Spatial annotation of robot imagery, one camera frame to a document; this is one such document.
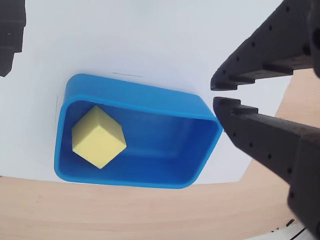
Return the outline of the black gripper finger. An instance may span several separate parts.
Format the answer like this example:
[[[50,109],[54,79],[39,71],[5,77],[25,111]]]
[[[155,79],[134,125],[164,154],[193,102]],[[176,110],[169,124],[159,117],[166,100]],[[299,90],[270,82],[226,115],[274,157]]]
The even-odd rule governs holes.
[[[320,75],[320,2],[284,0],[217,69],[213,91],[313,69]]]
[[[232,143],[290,185],[290,210],[320,238],[320,130],[215,97],[215,115]]]

